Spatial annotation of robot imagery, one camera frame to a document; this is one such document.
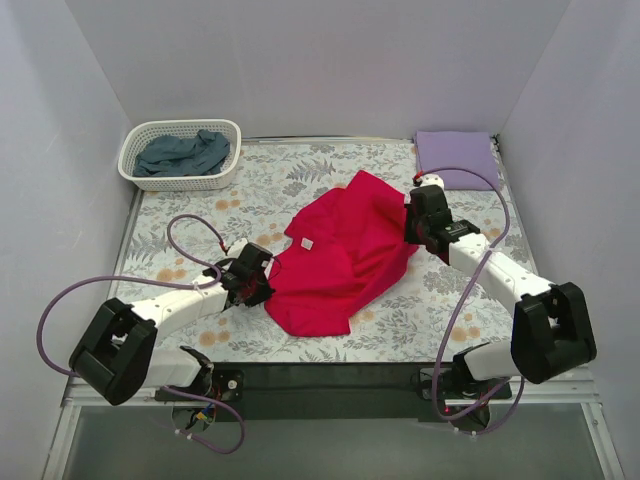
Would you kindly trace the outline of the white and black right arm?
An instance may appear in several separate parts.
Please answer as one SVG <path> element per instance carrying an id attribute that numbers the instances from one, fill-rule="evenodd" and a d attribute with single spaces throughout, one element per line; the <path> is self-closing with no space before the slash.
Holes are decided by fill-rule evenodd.
<path id="1" fill-rule="evenodd" d="M 453 218 L 439 185 L 416 185 L 405 209 L 406 241 L 469 275 L 465 290 L 481 286 L 512 318 L 509 340 L 468 348 L 448 370 L 434 369 L 432 395 L 514 376 L 541 384 L 596 358 L 585 295 L 577 285 L 555 284 L 496 251 L 475 225 Z"/>

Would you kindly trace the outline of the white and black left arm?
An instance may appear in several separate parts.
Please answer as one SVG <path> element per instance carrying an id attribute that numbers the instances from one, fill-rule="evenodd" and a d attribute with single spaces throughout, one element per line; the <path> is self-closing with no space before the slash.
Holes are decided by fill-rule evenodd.
<path id="1" fill-rule="evenodd" d="M 113 406 L 142 388 L 168 386 L 198 396 L 210 394 L 214 364 L 206 355 L 192 347 L 165 351 L 156 346 L 201 318 L 264 303 L 275 292 L 268 283 L 273 263 L 271 252 L 241 240 L 186 290 L 131 304 L 107 300 L 71 354 L 71 370 Z"/>

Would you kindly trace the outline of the red t shirt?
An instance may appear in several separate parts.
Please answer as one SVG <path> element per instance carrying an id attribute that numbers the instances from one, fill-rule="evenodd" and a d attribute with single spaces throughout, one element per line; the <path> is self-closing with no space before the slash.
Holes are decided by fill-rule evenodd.
<path id="1" fill-rule="evenodd" d="M 301 209 L 269 280 L 268 315 L 296 337 L 349 334 L 351 317 L 407 271 L 417 248 L 405 219 L 403 194 L 365 171 Z"/>

